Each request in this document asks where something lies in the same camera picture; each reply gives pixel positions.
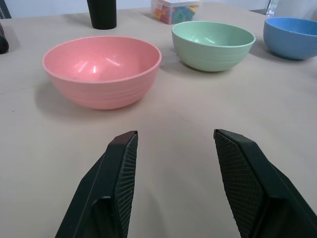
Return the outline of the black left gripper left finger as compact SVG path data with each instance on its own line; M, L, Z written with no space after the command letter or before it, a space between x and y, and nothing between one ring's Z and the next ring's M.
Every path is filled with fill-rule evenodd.
M81 179L57 238L125 238L135 187L138 132L115 137Z

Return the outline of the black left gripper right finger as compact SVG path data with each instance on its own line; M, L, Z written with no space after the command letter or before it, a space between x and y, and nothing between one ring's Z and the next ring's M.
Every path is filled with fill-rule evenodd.
M256 142L215 129L225 194L243 238L315 238L317 216Z

